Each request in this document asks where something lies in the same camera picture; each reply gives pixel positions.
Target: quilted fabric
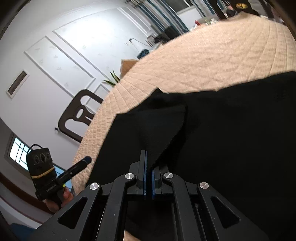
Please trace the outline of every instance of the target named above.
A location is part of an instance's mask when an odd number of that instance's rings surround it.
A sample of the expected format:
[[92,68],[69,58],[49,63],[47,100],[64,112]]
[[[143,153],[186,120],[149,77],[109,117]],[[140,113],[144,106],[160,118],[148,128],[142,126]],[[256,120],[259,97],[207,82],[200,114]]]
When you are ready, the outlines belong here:
[[156,87],[166,93],[218,90],[295,70],[296,42],[288,28],[244,12],[161,46],[133,66],[96,113],[74,159],[93,158],[72,179],[76,193],[84,189],[116,114],[138,105]]

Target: bed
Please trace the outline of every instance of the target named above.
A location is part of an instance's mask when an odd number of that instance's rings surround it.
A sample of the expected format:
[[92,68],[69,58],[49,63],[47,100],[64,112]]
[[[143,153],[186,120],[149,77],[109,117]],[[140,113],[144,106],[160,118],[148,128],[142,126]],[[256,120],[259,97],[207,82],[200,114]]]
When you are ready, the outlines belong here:
[[73,162],[92,157],[72,179],[75,192],[84,189],[116,114],[137,106],[155,88],[166,93],[218,90],[295,70],[296,42],[288,28],[244,12],[168,42],[139,60],[95,114]]

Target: black handheld device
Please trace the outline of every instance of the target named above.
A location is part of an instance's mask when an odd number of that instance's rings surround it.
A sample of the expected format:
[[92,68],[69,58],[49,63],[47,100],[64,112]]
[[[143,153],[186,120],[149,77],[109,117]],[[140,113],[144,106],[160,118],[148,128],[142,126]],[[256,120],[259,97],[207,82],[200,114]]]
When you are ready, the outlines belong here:
[[49,149],[39,147],[40,149],[31,149],[26,157],[28,170],[36,189],[36,197],[40,201],[52,200],[61,208],[65,183],[84,170],[91,163],[91,157],[86,156],[57,176]]

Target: wooden chair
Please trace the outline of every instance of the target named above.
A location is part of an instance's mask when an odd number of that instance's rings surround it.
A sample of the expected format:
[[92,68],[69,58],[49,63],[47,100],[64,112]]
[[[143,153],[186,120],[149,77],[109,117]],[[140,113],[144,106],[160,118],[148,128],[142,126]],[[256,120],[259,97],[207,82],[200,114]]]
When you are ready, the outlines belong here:
[[[91,120],[94,117],[94,114],[90,113],[87,108],[81,103],[81,98],[84,96],[89,96],[98,103],[102,104],[103,99],[98,97],[96,94],[92,93],[89,90],[81,90],[77,93],[77,95],[73,98],[73,100],[70,102],[68,107],[65,109],[64,113],[59,119],[58,127],[59,130],[64,133],[65,135],[71,137],[72,139],[78,141],[81,143],[82,136],[74,133],[73,131],[69,130],[66,127],[66,121],[67,120],[75,120],[79,122],[83,122],[87,124],[88,126],[91,123]],[[83,110],[82,115],[77,118],[77,114],[80,110]]]

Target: blue cloth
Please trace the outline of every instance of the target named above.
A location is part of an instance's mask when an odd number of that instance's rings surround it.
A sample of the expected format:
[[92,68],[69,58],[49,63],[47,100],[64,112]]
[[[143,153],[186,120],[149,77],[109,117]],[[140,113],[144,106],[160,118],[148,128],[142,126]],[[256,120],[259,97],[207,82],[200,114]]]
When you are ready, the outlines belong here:
[[12,223],[10,225],[11,231],[14,233],[14,235],[20,240],[20,241],[27,241],[29,239],[29,236],[35,229],[29,228],[24,225],[20,225],[17,223]]

